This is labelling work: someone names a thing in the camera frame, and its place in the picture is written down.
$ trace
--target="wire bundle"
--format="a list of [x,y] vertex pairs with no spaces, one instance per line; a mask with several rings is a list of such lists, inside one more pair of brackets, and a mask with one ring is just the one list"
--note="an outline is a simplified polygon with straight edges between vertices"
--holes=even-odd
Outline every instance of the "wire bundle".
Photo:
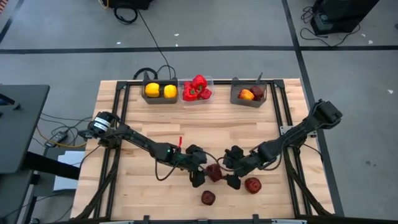
[[[42,121],[61,124],[61,126],[55,128],[55,129],[53,129],[53,130],[51,131],[51,134],[52,134],[52,137],[51,137],[51,138],[46,138],[46,137],[42,134],[42,132],[40,131],[39,127],[37,126],[37,127],[36,127],[37,132],[38,132],[39,136],[42,137],[44,140],[46,140],[46,141],[48,141],[48,142],[51,142],[51,143],[54,143],[54,144],[56,144],[56,145],[58,145],[58,146],[69,147],[69,148],[83,147],[83,146],[86,145],[86,143],[83,143],[83,144],[80,144],[80,145],[77,145],[77,146],[75,145],[75,144],[76,144],[76,139],[77,139],[77,137],[78,137],[77,132],[79,131],[78,128],[77,128],[77,126],[78,126],[79,124],[81,124],[82,122],[90,122],[90,120],[87,120],[87,119],[91,119],[92,116],[88,116],[88,117],[85,117],[85,118],[83,118],[83,119],[71,119],[71,118],[59,118],[59,117],[56,117],[56,116],[50,116],[50,115],[47,115],[47,114],[45,114],[45,113],[42,113],[42,115],[47,116],[47,117],[49,117],[49,118],[53,118],[53,119],[63,119],[63,120],[67,120],[67,121],[77,121],[77,123],[76,123],[75,125],[73,125],[73,126],[68,126],[68,125],[66,125],[66,124],[63,123],[63,122],[52,121],[52,120],[49,120],[49,119],[45,119],[45,118],[40,117],[40,119],[41,119]],[[66,130],[65,130],[66,133],[71,133],[71,134],[72,134],[73,140],[70,141],[70,143],[68,143],[68,144],[61,144],[61,143],[57,143],[57,142],[51,140],[51,139],[56,135],[55,131],[58,131],[58,130],[60,130],[60,129],[66,129]],[[38,141],[36,138],[32,138],[32,139],[35,140],[37,143],[39,143],[41,146],[46,147],[46,146],[44,146],[40,141]]]
[[[311,21],[311,19],[313,18],[313,16],[314,16],[313,7],[312,7],[312,6],[307,6],[307,7],[303,8],[303,14],[301,15],[300,18],[301,18],[301,20],[303,20],[304,24],[307,24],[307,23],[309,23],[309,22]],[[352,32],[350,32],[349,34],[346,34],[346,35],[344,36],[344,38],[343,38],[340,42],[338,42],[337,44],[335,44],[335,45],[330,45],[330,44],[328,44],[326,41],[323,40],[323,39],[329,38],[328,36],[316,35],[314,32],[310,31],[310,29],[308,29],[308,28],[306,28],[306,27],[304,27],[303,29],[300,30],[300,36],[301,36],[301,38],[303,38],[304,40],[320,40],[320,41],[322,41],[324,44],[326,44],[328,47],[337,47],[337,46],[339,46],[340,44],[342,44],[342,43],[347,39],[347,37],[348,37],[349,35],[352,35],[352,34],[357,33],[360,29],[361,29],[361,25],[358,23],[358,30],[352,31]],[[304,31],[304,30],[307,30],[309,33],[311,33],[312,35],[314,35],[314,36],[317,37],[317,38],[306,38],[306,37],[304,37],[304,36],[303,36],[303,31]]]

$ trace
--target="black metal frame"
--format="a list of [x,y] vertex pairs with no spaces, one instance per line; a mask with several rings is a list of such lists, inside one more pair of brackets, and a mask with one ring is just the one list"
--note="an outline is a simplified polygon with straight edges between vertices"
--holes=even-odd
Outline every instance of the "black metal frame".
[[[159,80],[159,83],[169,83],[170,80]],[[214,84],[215,85],[230,85],[232,82],[232,80],[214,80]],[[265,82],[267,85],[271,86],[271,95],[272,95],[272,99],[274,102],[274,109],[275,109],[275,115],[276,115],[276,119],[277,119],[277,124],[279,127],[279,134],[281,134],[280,132],[280,127],[283,126],[283,121],[282,121],[282,115],[280,112],[280,108],[279,108],[279,99],[277,97],[277,90],[276,87],[279,87],[280,89],[280,94],[282,96],[282,103],[283,103],[283,107],[284,107],[284,111],[285,111],[285,116],[286,116],[286,120],[287,120],[287,125],[291,126],[293,125],[292,122],[292,117],[290,114],[290,110],[289,110],[289,103],[287,102],[287,95],[286,95],[286,90],[285,90],[285,85],[284,85],[284,81],[283,80],[262,80],[262,82]],[[115,92],[115,96],[114,96],[114,102],[113,102],[113,108],[112,108],[112,113],[116,113],[118,110],[118,104],[119,104],[119,98],[120,98],[120,94],[121,94],[121,90],[125,89],[124,91],[124,98],[123,98],[123,107],[122,107],[122,111],[121,111],[121,122],[125,122],[126,119],[126,113],[127,113],[127,104],[128,104],[128,99],[129,99],[129,92],[130,92],[130,87],[132,86],[141,86],[142,85],[142,81],[137,80],[137,81],[121,81],[121,82],[117,82],[116,85],[116,92]],[[115,155],[114,155],[114,163],[116,163],[116,167],[118,167],[119,165],[119,159],[120,159],[120,152],[121,152],[121,148],[117,148],[115,151]],[[98,188],[100,188],[100,186],[102,186],[102,184],[104,183],[105,177],[106,177],[106,171],[108,169],[108,161],[109,161],[109,156],[110,156],[110,150],[106,149],[105,153],[104,153],[104,159],[103,159],[103,165],[101,168],[101,175],[99,177],[99,186]],[[301,179],[301,181],[303,181],[305,183],[305,179],[304,179],[304,174],[303,174],[303,169],[302,169],[302,163],[300,160],[300,155],[297,149],[294,149],[294,156],[295,156],[295,163],[297,166],[297,173]],[[111,218],[111,213],[112,213],[112,207],[113,207],[113,198],[114,198],[114,190],[115,190],[115,186],[116,186],[116,178],[117,176],[114,176],[114,179],[111,181],[110,186],[109,186],[109,194],[108,194],[108,202],[107,202],[107,206],[106,206],[106,215],[105,218],[109,219]],[[299,202],[297,199],[297,192],[295,189],[295,185],[294,185],[294,180],[293,178],[287,174],[287,178],[289,181],[289,190],[290,190],[290,195],[291,195],[291,199],[292,199],[292,206],[293,206],[293,210],[294,210],[294,215],[295,217],[301,215],[300,213],[300,209],[299,209]],[[102,199],[99,200],[98,204],[95,207],[94,210],[94,218],[99,218],[100,216],[100,208],[101,208],[101,202]],[[304,205],[305,205],[305,214],[306,215],[311,215],[312,211],[311,211],[311,206],[310,203],[307,199],[307,197],[303,194],[303,201],[304,201]],[[257,220],[259,221],[259,223],[261,222],[266,222],[269,223],[271,220],[270,219],[262,219],[260,220],[258,218],[258,216],[253,215],[253,217],[257,217]],[[251,220],[218,220],[220,222],[229,222],[229,223],[253,223],[254,219]],[[179,220],[178,222],[197,222],[198,220]]]
[[[255,82],[256,80],[242,80],[243,82],[247,81],[253,81]],[[167,84],[170,83],[170,80],[158,80],[159,83],[161,84]],[[215,85],[230,85],[232,80],[214,80]],[[280,94],[282,96],[282,104],[284,107],[285,115],[286,115],[286,121],[288,125],[292,124],[292,117],[290,114],[289,110],[289,104],[287,101],[287,94],[285,90],[285,85],[283,80],[262,80],[262,82],[265,82],[267,85],[271,86],[271,93],[272,93],[272,99],[274,103],[274,109],[275,109],[275,115],[277,119],[277,124],[279,127],[279,134],[281,134],[280,127],[283,126],[283,120],[282,120],[282,115],[280,113],[280,108],[279,108],[279,101],[277,97],[277,90],[276,87],[280,88]],[[125,122],[126,120],[126,113],[127,113],[127,103],[129,99],[129,92],[130,92],[130,87],[131,86],[141,86],[142,85],[142,80],[134,80],[134,81],[123,81],[123,82],[117,82],[116,85],[116,92],[114,96],[114,102],[113,102],[113,108],[112,112],[116,113],[118,110],[118,104],[119,104],[119,98],[121,94],[121,90],[125,89],[124,91],[124,99],[123,99],[123,107],[122,107],[122,112],[121,112],[121,122]],[[101,223],[101,222],[111,222],[111,214],[112,214],[112,207],[113,207],[113,198],[114,198],[114,191],[115,191],[115,186],[116,186],[116,178],[117,178],[117,170],[119,166],[119,159],[120,159],[120,154],[121,154],[121,144],[118,144],[118,148],[115,149],[115,155],[114,155],[114,160],[112,164],[111,171],[106,174],[107,168],[108,168],[108,160],[109,160],[109,155],[110,155],[110,150],[106,149],[104,153],[104,159],[103,159],[103,165],[101,169],[101,176],[100,176],[100,185],[98,189],[101,189],[99,192],[96,193],[97,196],[94,196],[92,200],[94,199],[99,199],[96,201],[94,204],[94,207],[89,209],[88,211],[82,212],[79,216],[76,218],[72,218],[69,221],[66,222],[58,222],[58,224],[89,224],[89,223]],[[295,163],[296,163],[296,171],[294,170],[294,166],[290,161],[290,156],[287,150],[284,150],[284,160],[285,160],[285,165],[286,165],[286,171],[287,171],[287,177],[289,180],[289,190],[290,190],[290,195],[292,199],[292,206],[294,210],[294,218],[292,219],[287,218],[287,219],[260,219],[258,214],[253,214],[252,219],[236,219],[236,220],[150,220],[148,215],[143,215],[142,220],[128,220],[126,223],[142,223],[142,224],[150,224],[150,223],[181,223],[181,224],[230,224],[230,223],[238,223],[238,224],[245,224],[245,223],[255,223],[255,224],[260,224],[260,223],[322,223],[322,224],[332,224],[332,223],[340,223],[340,224],[352,224],[352,223],[366,223],[366,224],[371,224],[371,223],[380,223],[380,224],[390,224],[390,223],[396,223],[396,221],[393,220],[376,220],[376,219],[367,219],[367,218],[350,218],[350,217],[344,217],[342,215],[336,214],[336,215],[331,215],[328,213],[326,210],[324,210],[322,207],[319,207],[319,203],[317,202],[316,198],[311,194],[309,189],[306,188],[305,186],[305,180],[303,176],[303,170],[302,170],[302,164],[300,160],[300,153],[299,149],[293,149],[294,151],[294,157],[295,157]],[[109,195],[108,195],[108,201],[106,205],[106,215],[104,217],[99,217],[100,215],[100,208],[101,208],[101,201],[102,201],[102,194],[105,191],[105,187],[110,183],[109,186]],[[300,187],[302,190],[303,194],[303,202],[305,205],[305,211],[306,214],[302,215],[300,213],[299,209],[299,203],[297,200],[297,193],[295,190],[295,183]],[[312,215],[311,214],[311,205],[315,207],[315,209],[318,209],[317,211],[319,212],[319,215]],[[89,214],[91,211],[94,210],[94,215],[93,218],[89,218]]]

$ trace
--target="clear plastic container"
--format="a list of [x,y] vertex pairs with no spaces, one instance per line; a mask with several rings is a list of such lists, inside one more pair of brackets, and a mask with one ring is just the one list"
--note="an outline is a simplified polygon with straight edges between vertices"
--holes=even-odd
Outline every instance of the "clear plastic container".
[[[145,94],[145,86],[149,83],[157,83],[159,84],[160,88],[160,95],[159,97],[148,97]],[[147,104],[174,104],[177,102],[178,97],[174,98],[165,98],[164,97],[164,87],[167,85],[175,85],[177,87],[177,79],[173,78],[171,80],[151,80],[147,74],[144,75],[144,79],[142,81],[142,88],[141,88],[141,96],[147,102]]]
[[205,103],[211,103],[214,100],[215,89],[214,89],[214,82],[213,78],[210,76],[204,76],[207,81],[207,89],[211,91],[211,96],[207,100],[195,100],[195,101],[185,101],[182,99],[182,93],[184,91],[184,83],[185,82],[192,82],[193,78],[183,78],[178,79],[178,95],[180,96],[181,102],[186,106],[195,106],[195,105],[202,105]]
[[[243,100],[239,99],[239,93],[243,89],[250,90],[251,87],[253,86],[258,86],[260,87],[264,95],[261,97],[259,101],[256,100]],[[234,77],[231,82],[231,98],[230,102],[232,104],[236,105],[242,105],[242,106],[250,106],[254,108],[259,108],[263,103],[265,103],[267,100],[267,83],[264,81],[261,81],[261,75],[255,82],[250,82],[250,81],[245,81],[245,80],[239,80],[238,78]]]

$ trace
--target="gray floor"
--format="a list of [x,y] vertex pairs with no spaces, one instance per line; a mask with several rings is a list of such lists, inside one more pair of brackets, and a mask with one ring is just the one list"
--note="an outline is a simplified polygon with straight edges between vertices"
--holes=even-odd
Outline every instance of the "gray floor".
[[[10,0],[0,28],[11,15]],[[288,0],[297,34],[302,8],[314,0]],[[397,1],[380,0],[345,46],[397,45]],[[156,0],[142,15],[163,47],[292,46],[282,1]],[[331,35],[331,44],[342,35]],[[322,46],[298,38],[300,45]],[[118,23],[97,0],[25,0],[0,49],[153,47],[142,21]],[[197,73],[214,78],[301,78],[294,51],[166,52],[180,78]],[[398,89],[398,51],[303,52],[315,98],[331,100],[343,113],[341,124],[325,131],[345,215],[398,220],[398,152],[394,124]],[[157,52],[0,55],[0,83],[48,84],[44,112],[84,118],[93,112],[100,80],[130,79],[142,67],[158,68]],[[45,134],[57,124],[39,123]],[[36,142],[31,151],[42,152]],[[37,203],[42,222],[60,218],[72,196]]]

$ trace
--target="yellow cable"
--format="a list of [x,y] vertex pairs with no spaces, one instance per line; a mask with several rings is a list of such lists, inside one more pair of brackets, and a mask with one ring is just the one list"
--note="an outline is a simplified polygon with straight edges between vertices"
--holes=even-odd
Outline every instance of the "yellow cable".
[[66,145],[66,144],[60,144],[60,143],[58,143],[58,142],[49,140],[49,139],[47,139],[46,137],[44,137],[43,134],[40,132],[38,126],[36,126],[36,129],[37,129],[37,132],[39,133],[39,136],[41,136],[42,138],[44,138],[44,140],[47,140],[48,142],[54,143],[54,144],[56,144],[56,145],[58,145],[58,146],[69,147],[69,148],[76,148],[76,147],[82,147],[82,146],[85,146],[85,145],[86,145],[86,143],[80,144],[80,145],[78,145],[78,146],[68,146],[68,145]]
[[108,9],[108,7],[109,7],[109,0],[106,0],[106,6],[104,6],[102,0],[98,0],[98,2],[101,4],[101,6],[102,6],[104,9]]

